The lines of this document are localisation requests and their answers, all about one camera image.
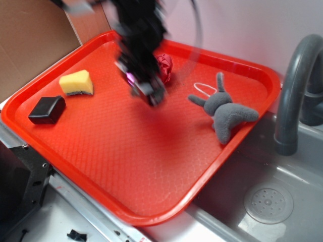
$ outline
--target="plush bunny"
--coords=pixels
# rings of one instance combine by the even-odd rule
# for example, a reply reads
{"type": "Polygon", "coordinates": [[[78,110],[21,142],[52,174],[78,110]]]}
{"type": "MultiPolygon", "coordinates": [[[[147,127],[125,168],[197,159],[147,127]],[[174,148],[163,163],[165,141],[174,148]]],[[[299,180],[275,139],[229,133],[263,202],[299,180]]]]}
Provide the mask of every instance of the plush bunny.
{"type": "Polygon", "coordinates": [[[212,127],[215,129],[221,144],[227,144],[231,138],[231,130],[242,122],[254,122],[259,118],[259,113],[241,104],[232,103],[231,96],[225,91],[223,73],[217,74],[218,92],[204,100],[195,95],[188,99],[204,108],[204,111],[213,118],[212,127]]]}

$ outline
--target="black block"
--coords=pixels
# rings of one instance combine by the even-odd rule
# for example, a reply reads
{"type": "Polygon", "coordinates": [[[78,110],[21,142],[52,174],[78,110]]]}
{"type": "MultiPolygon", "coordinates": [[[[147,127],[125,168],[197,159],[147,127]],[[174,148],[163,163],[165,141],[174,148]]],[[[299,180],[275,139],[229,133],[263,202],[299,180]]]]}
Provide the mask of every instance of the black block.
{"type": "Polygon", "coordinates": [[[28,118],[36,125],[56,124],[65,106],[65,100],[62,96],[42,97],[28,118]]]}

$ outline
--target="orange tray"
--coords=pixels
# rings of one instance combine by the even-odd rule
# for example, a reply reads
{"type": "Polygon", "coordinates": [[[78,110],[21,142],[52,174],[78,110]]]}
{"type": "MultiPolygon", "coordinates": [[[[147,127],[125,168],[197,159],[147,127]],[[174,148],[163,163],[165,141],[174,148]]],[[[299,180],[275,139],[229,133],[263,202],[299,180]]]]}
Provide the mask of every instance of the orange tray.
{"type": "Polygon", "coordinates": [[[186,208],[255,125],[238,126],[231,141],[221,145],[211,118],[187,99],[189,94],[203,97],[193,84],[217,87],[221,71],[233,101],[263,115],[280,81],[264,66],[206,50],[195,68],[185,71],[192,47],[165,41],[159,52],[172,57],[173,74],[164,104],[153,108],[130,95],[114,64],[116,37],[108,32],[77,49],[18,91],[1,115],[57,170],[120,219],[136,226],[158,224],[186,208]],[[94,95],[66,96],[59,78],[82,69],[91,75],[94,95]],[[28,115],[38,100],[57,95],[66,101],[59,121],[34,125],[28,115]]]}

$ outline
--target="yellow sponge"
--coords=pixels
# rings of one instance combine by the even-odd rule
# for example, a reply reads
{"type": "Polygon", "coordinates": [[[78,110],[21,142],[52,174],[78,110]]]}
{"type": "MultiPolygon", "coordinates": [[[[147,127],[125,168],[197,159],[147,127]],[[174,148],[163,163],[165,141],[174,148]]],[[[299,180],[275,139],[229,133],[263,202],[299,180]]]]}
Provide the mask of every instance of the yellow sponge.
{"type": "Polygon", "coordinates": [[[93,84],[87,70],[81,70],[60,78],[60,86],[66,95],[93,95],[93,84]]]}

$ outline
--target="sink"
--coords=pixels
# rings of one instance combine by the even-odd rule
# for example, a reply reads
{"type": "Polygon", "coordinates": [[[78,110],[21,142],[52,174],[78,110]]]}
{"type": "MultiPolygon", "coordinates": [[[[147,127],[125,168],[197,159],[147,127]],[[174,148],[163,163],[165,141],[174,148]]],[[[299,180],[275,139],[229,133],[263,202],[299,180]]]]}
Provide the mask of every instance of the sink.
{"type": "Polygon", "coordinates": [[[275,119],[266,113],[193,204],[236,241],[321,241],[323,132],[300,124],[298,151],[281,156],[275,119]]]}

